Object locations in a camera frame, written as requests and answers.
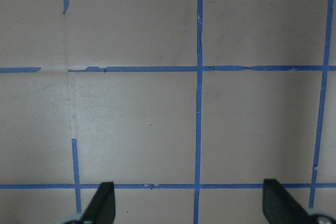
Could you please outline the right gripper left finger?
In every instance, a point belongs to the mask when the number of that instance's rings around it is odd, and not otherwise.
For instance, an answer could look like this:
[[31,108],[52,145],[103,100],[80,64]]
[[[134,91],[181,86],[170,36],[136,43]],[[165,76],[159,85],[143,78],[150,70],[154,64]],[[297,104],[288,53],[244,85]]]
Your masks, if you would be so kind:
[[81,223],[113,224],[116,216],[115,203],[114,183],[101,183],[82,214]]

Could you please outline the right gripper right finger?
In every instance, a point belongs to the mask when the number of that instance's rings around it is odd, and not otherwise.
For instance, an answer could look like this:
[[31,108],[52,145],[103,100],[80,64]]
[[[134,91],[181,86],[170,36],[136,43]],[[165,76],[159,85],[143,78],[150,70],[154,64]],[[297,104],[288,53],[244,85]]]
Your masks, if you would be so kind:
[[270,224],[304,223],[310,216],[276,179],[264,179],[263,214]]

